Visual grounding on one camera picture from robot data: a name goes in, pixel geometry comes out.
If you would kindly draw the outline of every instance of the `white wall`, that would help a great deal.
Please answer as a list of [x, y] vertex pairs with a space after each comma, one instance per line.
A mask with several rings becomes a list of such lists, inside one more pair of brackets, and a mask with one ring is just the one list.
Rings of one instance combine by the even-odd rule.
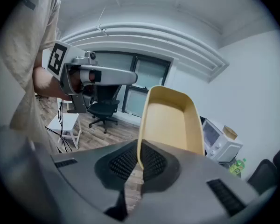
[[269, 13], [245, 11], [224, 26], [221, 46], [277, 29], [279, 26]]
[[210, 84], [177, 67], [172, 88], [188, 94], [201, 116], [233, 128], [244, 146], [242, 177], [280, 149], [280, 31], [251, 36], [219, 52], [230, 66]]
[[190, 36], [193, 36], [202, 42], [210, 45], [214, 49], [219, 48], [220, 34], [209, 25], [190, 17], [185, 13], [176, 12], [176, 10], [166, 7], [111, 7], [106, 8], [100, 20], [100, 12], [89, 13], [79, 19], [75, 19], [63, 32], [63, 37], [83, 30], [85, 28], [98, 26], [100, 23], [111, 22], [146, 22], [156, 25], [162, 25], [172, 28]]

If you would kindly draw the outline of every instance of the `wooden floor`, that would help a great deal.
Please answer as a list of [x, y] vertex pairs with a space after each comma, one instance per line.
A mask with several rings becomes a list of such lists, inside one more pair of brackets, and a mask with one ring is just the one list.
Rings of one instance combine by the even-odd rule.
[[[38, 101], [41, 111], [41, 117], [44, 124], [47, 126], [57, 114], [57, 99], [56, 98], [41, 98]], [[63, 105], [63, 112], [66, 112], [66, 104]], [[132, 141], [138, 138], [139, 127], [129, 123], [118, 121], [116, 126], [113, 122], [106, 122], [107, 133], [104, 133], [103, 123], [99, 122], [92, 125], [91, 128], [88, 124], [97, 118], [93, 118], [89, 113], [79, 115], [82, 133], [79, 140], [79, 149], [76, 150], [73, 142], [68, 140], [68, 143], [73, 152], [104, 147], [123, 141]], [[78, 133], [78, 124], [74, 127], [74, 134]], [[133, 170], [130, 178], [125, 184], [126, 205], [128, 212], [131, 212], [137, 202], [140, 200], [140, 188], [142, 180], [142, 171], [139, 165]]]

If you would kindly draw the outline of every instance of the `microwave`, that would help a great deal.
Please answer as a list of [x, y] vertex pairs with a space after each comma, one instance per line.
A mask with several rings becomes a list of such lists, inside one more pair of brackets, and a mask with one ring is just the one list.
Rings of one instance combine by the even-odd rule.
[[243, 143], [238, 137], [233, 140], [223, 132], [224, 125], [205, 119], [202, 124], [205, 156], [219, 163], [228, 163], [235, 158]]

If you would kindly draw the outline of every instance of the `white table leg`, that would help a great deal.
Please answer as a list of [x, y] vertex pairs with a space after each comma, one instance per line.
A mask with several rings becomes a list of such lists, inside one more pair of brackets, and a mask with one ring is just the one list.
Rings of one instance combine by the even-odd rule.
[[58, 102], [58, 99], [57, 99], [57, 112], [59, 110], [59, 107], [60, 107], [61, 103]]
[[81, 128], [81, 123], [80, 123], [80, 119], [78, 117], [78, 124], [79, 124], [79, 133], [78, 133], [78, 136], [77, 136], [77, 146], [79, 144], [79, 140], [80, 140], [80, 135], [82, 133], [82, 128]]
[[71, 138], [74, 142], [74, 145], [75, 145], [76, 149], [79, 149], [73, 131], [70, 131], [70, 135], [71, 135]]

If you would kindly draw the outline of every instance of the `yellow container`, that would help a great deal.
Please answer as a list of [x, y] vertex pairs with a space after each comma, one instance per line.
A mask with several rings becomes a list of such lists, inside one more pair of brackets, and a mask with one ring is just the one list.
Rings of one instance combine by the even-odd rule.
[[142, 139], [204, 155], [201, 121], [193, 101], [164, 86], [151, 88], [145, 101], [137, 143], [137, 158], [143, 169]]

